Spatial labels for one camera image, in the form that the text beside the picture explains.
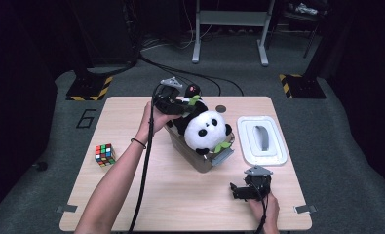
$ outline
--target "panda eye patch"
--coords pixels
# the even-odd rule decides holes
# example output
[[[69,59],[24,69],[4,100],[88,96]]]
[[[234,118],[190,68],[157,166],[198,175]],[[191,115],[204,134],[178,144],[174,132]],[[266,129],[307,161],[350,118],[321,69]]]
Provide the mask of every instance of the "panda eye patch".
[[[206,131],[206,130],[200,130],[200,131],[198,132],[199,137],[204,137],[206,134],[207,134],[207,131]]]

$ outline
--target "panda plush toy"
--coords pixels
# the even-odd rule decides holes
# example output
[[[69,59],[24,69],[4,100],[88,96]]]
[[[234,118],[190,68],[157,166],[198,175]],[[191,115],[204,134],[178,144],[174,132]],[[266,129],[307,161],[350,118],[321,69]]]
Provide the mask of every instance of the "panda plush toy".
[[[192,84],[186,89],[183,102],[196,106],[193,113],[173,120],[177,132],[184,136],[186,144],[200,155],[217,152],[220,147],[229,147],[224,142],[231,134],[232,128],[216,111],[208,110],[199,96],[199,86]]]

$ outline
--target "human hand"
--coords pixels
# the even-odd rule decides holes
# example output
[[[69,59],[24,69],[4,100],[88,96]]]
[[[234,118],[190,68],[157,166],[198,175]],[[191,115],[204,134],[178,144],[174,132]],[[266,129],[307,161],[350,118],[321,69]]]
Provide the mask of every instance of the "human hand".
[[[250,203],[250,208],[252,209],[256,220],[260,222],[262,216],[264,215],[264,207],[262,206],[262,203],[254,199],[248,199],[248,202]],[[280,205],[278,204],[277,198],[272,192],[270,192],[268,196],[264,198],[264,203],[267,206],[264,233],[280,233],[277,227],[278,213],[280,211]]]
[[[151,113],[151,102],[148,101],[144,107],[143,117],[140,121],[140,127],[136,134],[136,139],[143,143],[147,142],[149,135],[149,121]],[[168,121],[179,118],[180,115],[166,115],[159,111],[156,107],[153,107],[153,135],[159,132]]]

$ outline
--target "bracelet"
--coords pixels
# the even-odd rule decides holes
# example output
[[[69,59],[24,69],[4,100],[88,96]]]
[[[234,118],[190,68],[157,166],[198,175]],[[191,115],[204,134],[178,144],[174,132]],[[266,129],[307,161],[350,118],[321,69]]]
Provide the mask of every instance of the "bracelet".
[[[136,141],[137,143],[141,144],[141,146],[143,146],[143,149],[146,149],[146,145],[142,142],[140,142],[139,140],[135,139],[135,138],[131,138],[131,142],[134,142]]]

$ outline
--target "gray carpet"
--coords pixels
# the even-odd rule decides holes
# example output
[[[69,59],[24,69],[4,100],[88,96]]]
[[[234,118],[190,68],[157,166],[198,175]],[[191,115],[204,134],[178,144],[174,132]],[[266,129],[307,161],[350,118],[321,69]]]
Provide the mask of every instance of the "gray carpet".
[[[319,39],[309,57],[302,58],[307,40],[278,33],[267,51],[270,65],[262,67],[257,38],[213,38],[203,43],[199,64],[191,62],[192,45],[183,50],[161,46],[142,54],[164,65],[234,81],[245,96],[268,96],[273,100],[306,202],[318,208],[311,214],[313,227],[305,233],[385,233],[385,181],[368,165],[352,139],[344,109],[326,80],[319,78],[326,99],[287,99],[283,91],[279,74],[302,74]],[[40,159],[49,168],[40,173],[30,168],[5,198],[0,205],[0,234],[62,233],[58,228],[61,214],[55,210],[67,203],[105,100],[112,96],[151,96],[160,80],[171,77],[139,61],[132,69],[114,76],[105,99],[99,101],[65,100],[74,73],[58,77],[50,142]],[[204,97],[218,96],[219,89],[213,82],[185,77],[201,86]],[[241,95],[231,83],[215,82],[222,96]],[[87,113],[94,121],[88,129],[76,129],[86,109],[96,110]]]

